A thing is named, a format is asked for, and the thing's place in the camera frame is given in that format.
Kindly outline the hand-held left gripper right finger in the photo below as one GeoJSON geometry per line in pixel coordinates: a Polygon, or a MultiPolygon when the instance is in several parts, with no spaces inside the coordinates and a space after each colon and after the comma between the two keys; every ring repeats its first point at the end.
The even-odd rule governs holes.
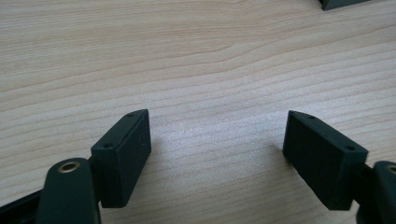
{"type": "Polygon", "coordinates": [[[291,110],[283,155],[328,209],[350,208],[353,175],[365,165],[367,149],[324,121],[291,110]]]}

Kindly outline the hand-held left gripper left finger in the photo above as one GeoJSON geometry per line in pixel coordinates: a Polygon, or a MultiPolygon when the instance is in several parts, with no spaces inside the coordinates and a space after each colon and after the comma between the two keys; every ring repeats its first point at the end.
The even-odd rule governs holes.
{"type": "Polygon", "coordinates": [[[151,152],[149,111],[124,115],[91,148],[92,167],[99,173],[99,200],[104,208],[122,208],[151,152]]]}

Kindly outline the dark grey block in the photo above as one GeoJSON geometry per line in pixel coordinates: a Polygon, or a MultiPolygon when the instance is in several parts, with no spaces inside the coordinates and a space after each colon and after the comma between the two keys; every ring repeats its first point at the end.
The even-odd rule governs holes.
{"type": "Polygon", "coordinates": [[[340,7],[348,7],[367,1],[370,0],[319,0],[319,2],[322,4],[321,9],[323,11],[337,9],[340,7]]]}

